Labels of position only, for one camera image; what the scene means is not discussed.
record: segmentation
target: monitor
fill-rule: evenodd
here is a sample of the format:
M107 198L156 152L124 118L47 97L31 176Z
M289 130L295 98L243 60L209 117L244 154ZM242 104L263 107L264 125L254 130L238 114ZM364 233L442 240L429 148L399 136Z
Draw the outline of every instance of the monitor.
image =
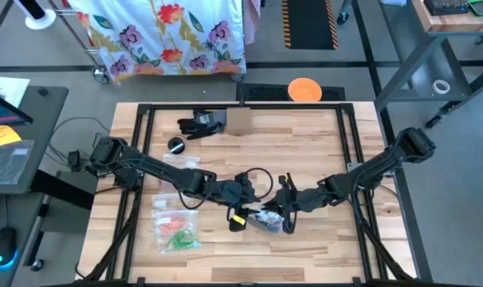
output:
M0 124L32 124L33 119L0 97Z

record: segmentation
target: yellow label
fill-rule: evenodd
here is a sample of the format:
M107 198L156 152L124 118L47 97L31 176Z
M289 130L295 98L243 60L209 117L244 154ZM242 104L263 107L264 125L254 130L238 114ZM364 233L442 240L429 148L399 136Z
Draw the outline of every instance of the yellow label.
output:
M22 140L10 126L0 125L0 146Z
M238 223L240 223L242 225L245 225L245 219L237 216L236 214L233 216L233 219L234 219L235 222L238 222Z

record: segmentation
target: cardboard box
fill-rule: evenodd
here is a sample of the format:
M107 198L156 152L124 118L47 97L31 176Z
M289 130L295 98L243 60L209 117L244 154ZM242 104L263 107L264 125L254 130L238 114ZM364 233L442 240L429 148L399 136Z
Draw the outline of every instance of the cardboard box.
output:
M226 133L243 136L252 133L252 111L250 108L228 108Z

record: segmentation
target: orange frisbee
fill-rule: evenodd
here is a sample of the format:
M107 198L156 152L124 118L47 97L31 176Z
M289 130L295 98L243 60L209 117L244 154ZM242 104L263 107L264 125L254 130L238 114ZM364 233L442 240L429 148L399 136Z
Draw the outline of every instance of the orange frisbee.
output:
M321 87L308 78L297 78L289 83L289 97L294 101L320 101Z

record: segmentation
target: floral fabric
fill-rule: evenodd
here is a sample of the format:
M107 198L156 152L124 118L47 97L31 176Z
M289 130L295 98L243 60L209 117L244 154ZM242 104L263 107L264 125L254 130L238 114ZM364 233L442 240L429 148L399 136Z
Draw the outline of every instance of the floral fabric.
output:
M112 79L246 73L242 0L69 0Z

